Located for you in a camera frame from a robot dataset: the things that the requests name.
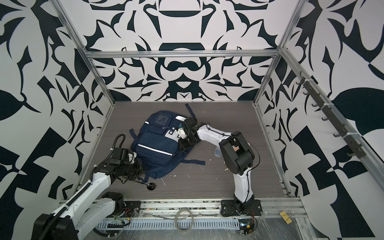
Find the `navy blue student backpack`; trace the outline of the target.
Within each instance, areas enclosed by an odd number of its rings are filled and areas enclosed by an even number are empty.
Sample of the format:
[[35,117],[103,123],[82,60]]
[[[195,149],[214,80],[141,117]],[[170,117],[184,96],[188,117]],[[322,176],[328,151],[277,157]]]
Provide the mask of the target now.
[[134,139],[131,150],[142,161],[144,177],[138,178],[146,184],[150,178],[163,178],[180,163],[205,165],[205,161],[187,160],[193,147],[180,147],[178,130],[187,118],[171,111],[158,111],[143,124],[138,134],[130,129]]

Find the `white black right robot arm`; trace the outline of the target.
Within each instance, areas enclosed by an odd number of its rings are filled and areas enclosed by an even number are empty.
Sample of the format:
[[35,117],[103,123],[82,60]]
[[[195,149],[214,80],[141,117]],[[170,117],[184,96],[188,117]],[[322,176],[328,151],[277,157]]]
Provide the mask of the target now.
[[251,145],[239,131],[223,132],[208,123],[198,123],[194,118],[184,120],[178,127],[179,148],[187,150],[205,141],[220,148],[224,162],[234,175],[234,201],[241,210],[247,209],[254,200],[251,172],[255,154]]

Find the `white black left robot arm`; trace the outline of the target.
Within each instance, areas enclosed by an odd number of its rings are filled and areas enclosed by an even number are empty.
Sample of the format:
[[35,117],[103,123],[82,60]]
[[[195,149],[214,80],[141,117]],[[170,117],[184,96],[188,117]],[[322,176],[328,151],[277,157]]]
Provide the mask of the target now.
[[82,240],[104,218],[123,213],[124,196],[104,191],[115,181],[136,180],[143,172],[137,154],[114,143],[109,155],[91,171],[89,180],[51,214],[34,223],[33,240]]

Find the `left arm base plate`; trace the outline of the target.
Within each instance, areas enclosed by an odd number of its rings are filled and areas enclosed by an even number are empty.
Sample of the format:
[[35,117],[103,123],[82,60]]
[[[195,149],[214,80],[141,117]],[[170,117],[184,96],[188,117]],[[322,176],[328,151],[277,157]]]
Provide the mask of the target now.
[[117,217],[127,219],[138,216],[141,212],[141,203],[141,201],[124,201],[124,205],[117,213]]

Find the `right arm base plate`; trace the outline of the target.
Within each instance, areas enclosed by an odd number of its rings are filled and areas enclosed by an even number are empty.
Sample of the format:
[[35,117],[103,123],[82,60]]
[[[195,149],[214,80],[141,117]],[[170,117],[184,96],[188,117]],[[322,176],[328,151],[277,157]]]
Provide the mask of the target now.
[[261,201],[256,200],[254,195],[252,195],[245,203],[241,203],[237,198],[234,198],[233,200],[221,200],[220,214],[223,217],[240,215],[261,216],[262,213],[263,209]]

